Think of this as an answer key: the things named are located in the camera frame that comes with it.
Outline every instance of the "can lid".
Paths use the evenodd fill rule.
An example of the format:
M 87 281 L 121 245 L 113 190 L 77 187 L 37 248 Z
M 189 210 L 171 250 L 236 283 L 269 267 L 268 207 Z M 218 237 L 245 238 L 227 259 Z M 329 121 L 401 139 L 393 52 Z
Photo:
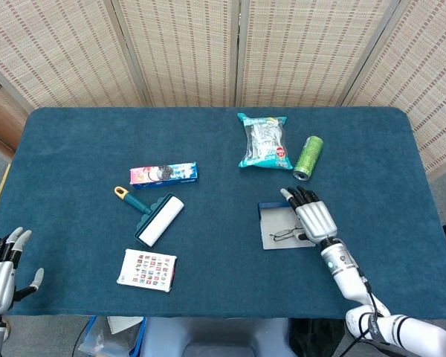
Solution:
M 295 177 L 296 179 L 298 179 L 298 180 L 300 180 L 300 181 L 307 181 L 307 180 L 309 180 L 309 178 L 311 177 L 311 176 L 309 176 L 307 173 L 304 173 L 303 171 L 296 171 L 296 170 L 294 170 L 294 171 L 292 172 L 292 174 L 294 175 L 294 177 Z

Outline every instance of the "snack bag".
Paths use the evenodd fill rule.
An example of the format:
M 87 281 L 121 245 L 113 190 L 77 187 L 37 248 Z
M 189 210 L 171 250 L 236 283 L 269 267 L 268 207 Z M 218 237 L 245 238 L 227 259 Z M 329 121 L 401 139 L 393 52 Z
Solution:
M 258 166 L 268 169 L 292 170 L 284 144 L 284 125 L 287 117 L 249 118 L 238 113 L 245 126 L 248 147 L 239 167 Z

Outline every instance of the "white robotic arm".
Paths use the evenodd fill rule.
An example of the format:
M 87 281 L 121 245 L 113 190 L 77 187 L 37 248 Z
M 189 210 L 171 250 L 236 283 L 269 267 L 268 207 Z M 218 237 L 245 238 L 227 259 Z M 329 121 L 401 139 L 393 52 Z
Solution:
M 320 255 L 342 295 L 362 304 L 346 313 L 346 325 L 356 339 L 394 344 L 422 357 L 446 357 L 446 331 L 390 311 L 372 293 L 367 278 L 343 242 L 327 207 L 301 186 L 281 189 L 304 227 L 306 236 L 320 244 Z

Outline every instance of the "woven panel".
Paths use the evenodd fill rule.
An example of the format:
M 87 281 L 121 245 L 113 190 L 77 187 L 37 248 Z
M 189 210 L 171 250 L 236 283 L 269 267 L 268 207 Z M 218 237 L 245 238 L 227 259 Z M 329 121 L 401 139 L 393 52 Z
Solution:
M 15 150 L 18 146 L 25 121 L 25 112 L 18 110 L 0 92 L 0 140 L 9 148 Z
M 234 104 L 237 1 L 119 3 L 154 105 Z
M 243 106 L 330 106 L 388 5 L 249 0 Z
M 102 0 L 0 0 L 0 71 L 34 107 L 141 105 Z
M 349 105 L 402 109 L 427 173 L 446 165 L 446 1 L 411 1 Z

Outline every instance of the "lint roller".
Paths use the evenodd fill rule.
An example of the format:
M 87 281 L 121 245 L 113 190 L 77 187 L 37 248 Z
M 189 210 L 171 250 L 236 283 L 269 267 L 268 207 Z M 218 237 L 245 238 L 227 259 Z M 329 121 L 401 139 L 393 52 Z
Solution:
M 184 203 L 171 193 L 159 198 L 150 207 L 121 186 L 117 186 L 114 193 L 143 213 L 142 219 L 137 224 L 134 237 L 149 247 L 157 242 L 157 239 L 184 207 Z

